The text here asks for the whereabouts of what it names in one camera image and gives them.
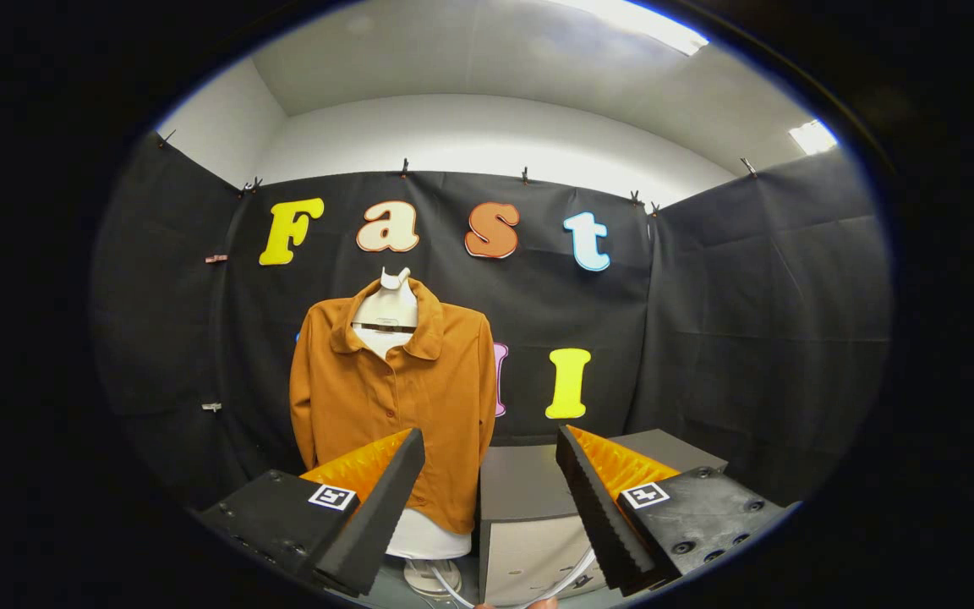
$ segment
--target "light blue letter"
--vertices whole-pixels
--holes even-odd
[[[596,223],[591,211],[583,211],[561,223],[567,231],[573,231],[573,258],[578,265],[590,271],[603,271],[611,263],[607,254],[600,254],[596,238],[606,238],[607,227]]]

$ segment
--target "ceiling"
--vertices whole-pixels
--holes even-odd
[[[691,57],[545,0],[367,0],[262,47],[254,65],[289,116],[376,97],[467,93],[594,112],[734,173],[803,156],[813,117],[722,47]]]

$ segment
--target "gray box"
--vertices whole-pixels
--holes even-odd
[[[679,471],[723,471],[727,466],[726,460],[659,429],[610,440]],[[479,602],[530,601],[563,579],[588,548],[577,506],[555,462],[554,444],[488,448],[479,468],[479,512]],[[604,584],[593,562],[558,597]]]

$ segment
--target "shirt collar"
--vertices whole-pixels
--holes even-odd
[[[409,278],[408,287],[416,294],[416,305],[418,309],[418,319],[416,332],[405,343],[405,351],[410,355],[420,359],[438,359],[441,354],[441,303],[435,294],[431,293],[421,282]],[[345,308],[341,311],[337,324],[333,325],[332,334],[329,336],[329,344],[333,351],[338,354],[351,354],[352,352],[364,349],[366,344],[356,336],[352,329],[352,319],[355,312],[359,310],[359,305],[363,304],[364,298],[378,292],[381,280],[374,280],[355,294],[352,300],[348,301]]]

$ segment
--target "ceiling light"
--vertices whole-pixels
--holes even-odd
[[[836,146],[836,138],[817,120],[809,121],[801,127],[789,129],[788,134],[796,140],[804,153],[817,154]]]
[[[639,7],[637,4],[627,3],[625,0],[548,1],[549,3],[565,4],[567,7],[580,8],[580,10],[592,13],[622,30],[642,32],[642,34],[652,36],[688,57],[709,43],[691,28],[677,24],[656,11]]]

